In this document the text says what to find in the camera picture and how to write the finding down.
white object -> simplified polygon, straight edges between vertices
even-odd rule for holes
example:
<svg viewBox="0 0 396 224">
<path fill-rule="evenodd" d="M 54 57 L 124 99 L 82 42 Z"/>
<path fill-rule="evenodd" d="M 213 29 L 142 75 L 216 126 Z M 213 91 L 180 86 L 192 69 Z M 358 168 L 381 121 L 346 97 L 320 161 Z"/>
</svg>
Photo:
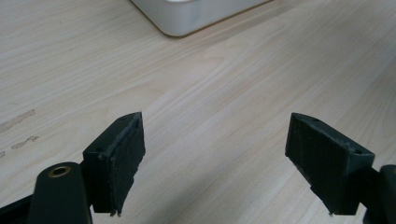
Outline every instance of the white object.
<svg viewBox="0 0 396 224">
<path fill-rule="evenodd" d="M 132 0 L 167 35 L 181 36 L 267 0 Z"/>
</svg>

light wood surface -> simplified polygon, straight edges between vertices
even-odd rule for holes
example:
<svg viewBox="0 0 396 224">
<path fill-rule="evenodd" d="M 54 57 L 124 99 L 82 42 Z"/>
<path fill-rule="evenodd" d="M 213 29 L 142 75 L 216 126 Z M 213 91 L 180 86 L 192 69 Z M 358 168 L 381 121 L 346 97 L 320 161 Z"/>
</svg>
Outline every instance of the light wood surface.
<svg viewBox="0 0 396 224">
<path fill-rule="evenodd" d="M 304 113 L 396 163 L 396 1 L 275 0 L 184 38 L 128 0 L 0 1 L 0 206 L 136 111 L 147 154 L 94 223 L 361 223 L 329 216 L 286 136 Z"/>
</svg>

white box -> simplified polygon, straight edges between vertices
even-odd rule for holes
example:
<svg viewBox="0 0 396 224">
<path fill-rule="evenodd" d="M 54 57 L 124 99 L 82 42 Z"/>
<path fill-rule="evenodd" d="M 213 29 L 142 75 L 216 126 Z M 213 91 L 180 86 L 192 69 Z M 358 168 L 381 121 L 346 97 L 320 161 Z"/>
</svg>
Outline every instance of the white box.
<svg viewBox="0 0 396 224">
<path fill-rule="evenodd" d="M 132 0 L 167 35 L 181 36 L 267 0 Z"/>
</svg>

black mechanical arm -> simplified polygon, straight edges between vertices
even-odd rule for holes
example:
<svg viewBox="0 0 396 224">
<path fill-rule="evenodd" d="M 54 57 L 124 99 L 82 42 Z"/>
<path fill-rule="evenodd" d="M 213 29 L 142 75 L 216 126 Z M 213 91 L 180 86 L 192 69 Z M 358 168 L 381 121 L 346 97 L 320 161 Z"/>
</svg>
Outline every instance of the black mechanical arm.
<svg viewBox="0 0 396 224">
<path fill-rule="evenodd" d="M 376 171 L 374 153 L 319 119 L 295 113 L 286 156 L 331 214 L 355 215 L 362 203 L 364 224 L 396 223 L 396 165 Z"/>
<path fill-rule="evenodd" d="M 81 164 L 53 165 L 37 178 L 33 195 L 0 209 L 5 224 L 92 223 L 96 213 L 120 214 L 145 154 L 143 120 L 134 113 L 114 121 L 83 152 Z M 396 166 L 372 168 L 375 155 L 324 122 L 293 113 L 286 156 L 332 214 L 365 224 L 396 224 Z"/>
<path fill-rule="evenodd" d="M 3 224 L 88 224 L 95 213 L 120 215 L 145 155 L 141 113 L 115 120 L 83 152 L 81 164 L 42 171 L 34 194 L 0 209 Z"/>
</svg>

brass ring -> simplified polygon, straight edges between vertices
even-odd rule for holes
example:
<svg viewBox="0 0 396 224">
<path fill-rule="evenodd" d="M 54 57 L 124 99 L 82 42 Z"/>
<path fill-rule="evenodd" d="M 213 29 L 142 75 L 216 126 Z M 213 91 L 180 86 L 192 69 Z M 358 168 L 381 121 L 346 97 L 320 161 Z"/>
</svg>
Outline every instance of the brass ring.
<svg viewBox="0 0 396 224">
<path fill-rule="evenodd" d="M 70 166 L 58 166 L 58 167 L 53 168 L 49 172 L 49 177 L 56 178 L 56 177 L 60 177 L 63 175 L 67 175 L 67 173 L 69 173 L 70 170 L 71 170 Z"/>
</svg>

